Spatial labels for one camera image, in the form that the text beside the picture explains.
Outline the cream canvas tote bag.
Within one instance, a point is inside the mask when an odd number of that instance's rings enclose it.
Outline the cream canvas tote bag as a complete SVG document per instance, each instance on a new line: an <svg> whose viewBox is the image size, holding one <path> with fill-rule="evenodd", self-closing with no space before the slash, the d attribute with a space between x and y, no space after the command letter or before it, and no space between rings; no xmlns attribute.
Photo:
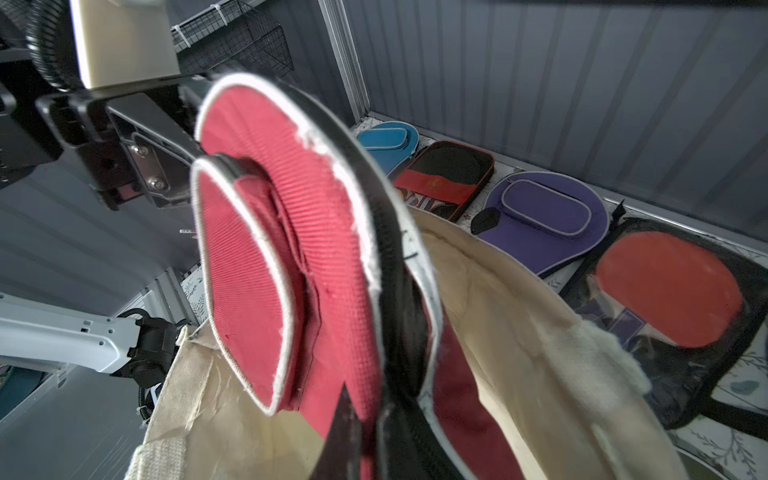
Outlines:
<svg viewBox="0 0 768 480"><path fill-rule="evenodd" d="M639 364L542 280L435 215L413 212L451 326L511 466L473 443L481 479L683 479ZM267 417L209 326L184 333L130 479L305 479L335 447L296 413Z"/></svg>

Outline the red black mesh paddle set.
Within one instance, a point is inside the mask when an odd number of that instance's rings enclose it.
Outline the red black mesh paddle set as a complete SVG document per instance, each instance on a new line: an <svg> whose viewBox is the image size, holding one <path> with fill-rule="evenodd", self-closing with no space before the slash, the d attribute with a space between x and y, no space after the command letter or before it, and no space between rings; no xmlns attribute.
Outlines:
<svg viewBox="0 0 768 480"><path fill-rule="evenodd" d="M394 179L403 201L456 223L491 179L495 158L465 144L436 141Z"/></svg>

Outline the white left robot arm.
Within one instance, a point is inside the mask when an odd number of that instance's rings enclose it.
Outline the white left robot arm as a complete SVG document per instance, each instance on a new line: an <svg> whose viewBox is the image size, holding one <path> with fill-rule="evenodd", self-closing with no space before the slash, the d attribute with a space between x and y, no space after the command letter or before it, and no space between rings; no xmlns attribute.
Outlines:
<svg viewBox="0 0 768 480"><path fill-rule="evenodd" d="M200 154L191 135L206 76L181 72L162 1L5 1L1 5L1 189L69 157L99 203L190 203ZM1 296L1 353L163 380L175 326Z"/></svg>

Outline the maroon paddle case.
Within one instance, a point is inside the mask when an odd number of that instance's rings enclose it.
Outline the maroon paddle case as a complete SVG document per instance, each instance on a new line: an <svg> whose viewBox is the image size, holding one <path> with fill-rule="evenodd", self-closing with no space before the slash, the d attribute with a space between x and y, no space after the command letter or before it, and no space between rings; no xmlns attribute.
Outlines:
<svg viewBox="0 0 768 480"><path fill-rule="evenodd" d="M323 438L346 386L360 479L481 479L513 455L481 402L413 217L326 107L248 73L216 80L190 186L209 322L268 417Z"/></svg>

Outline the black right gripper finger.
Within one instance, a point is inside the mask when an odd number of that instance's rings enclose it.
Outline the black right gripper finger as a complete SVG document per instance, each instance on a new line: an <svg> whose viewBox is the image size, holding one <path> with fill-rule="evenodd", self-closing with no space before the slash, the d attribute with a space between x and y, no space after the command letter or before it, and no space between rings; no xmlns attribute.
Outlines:
<svg viewBox="0 0 768 480"><path fill-rule="evenodd" d="M310 479L359 480L362 441L362 423L346 386L343 386L330 430Z"/></svg>

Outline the purple paddle case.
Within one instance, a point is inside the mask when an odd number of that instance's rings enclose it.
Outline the purple paddle case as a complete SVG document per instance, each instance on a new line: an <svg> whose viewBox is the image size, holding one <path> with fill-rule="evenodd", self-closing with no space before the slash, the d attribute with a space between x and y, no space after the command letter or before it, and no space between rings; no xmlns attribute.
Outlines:
<svg viewBox="0 0 768 480"><path fill-rule="evenodd" d="M470 231L544 278L596 247L610 223L602 199L583 182L518 172L494 186Z"/></svg>

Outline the clear ping pong paddle set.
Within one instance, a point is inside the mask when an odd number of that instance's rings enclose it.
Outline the clear ping pong paddle set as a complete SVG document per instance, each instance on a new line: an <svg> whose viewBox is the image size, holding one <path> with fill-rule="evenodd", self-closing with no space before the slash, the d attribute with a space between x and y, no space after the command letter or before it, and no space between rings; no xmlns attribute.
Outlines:
<svg viewBox="0 0 768 480"><path fill-rule="evenodd" d="M766 320L766 268L618 205L560 295L640 364L651 384L644 398L663 427L704 415L767 437L766 414L712 397Z"/></svg>

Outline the blue paddle case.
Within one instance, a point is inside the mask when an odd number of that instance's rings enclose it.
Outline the blue paddle case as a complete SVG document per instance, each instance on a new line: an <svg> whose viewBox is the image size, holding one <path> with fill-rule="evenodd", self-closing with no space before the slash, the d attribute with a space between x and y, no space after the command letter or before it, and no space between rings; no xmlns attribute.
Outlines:
<svg viewBox="0 0 768 480"><path fill-rule="evenodd" d="M362 131L357 140L374 158L381 169L392 173L417 150L420 135L410 124L388 121Z"/></svg>

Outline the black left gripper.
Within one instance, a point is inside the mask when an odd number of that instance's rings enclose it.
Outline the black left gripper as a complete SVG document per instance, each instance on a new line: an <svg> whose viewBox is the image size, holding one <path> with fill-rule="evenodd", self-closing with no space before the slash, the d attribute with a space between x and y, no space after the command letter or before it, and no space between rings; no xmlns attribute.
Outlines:
<svg viewBox="0 0 768 480"><path fill-rule="evenodd" d="M1 183L69 154L110 209L186 205L208 84L180 71L162 1L5 1Z"/></svg>

